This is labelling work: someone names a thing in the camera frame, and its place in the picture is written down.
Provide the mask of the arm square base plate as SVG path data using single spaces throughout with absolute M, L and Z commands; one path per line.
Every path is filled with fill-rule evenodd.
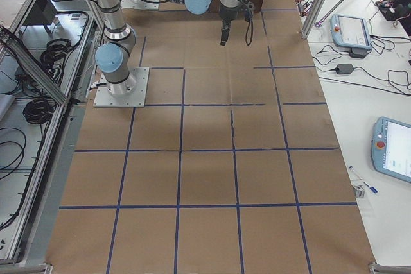
M 144 107 L 150 68 L 133 67 L 128 79 L 120 84 L 109 83 L 101 74 L 93 106 L 96 108 Z

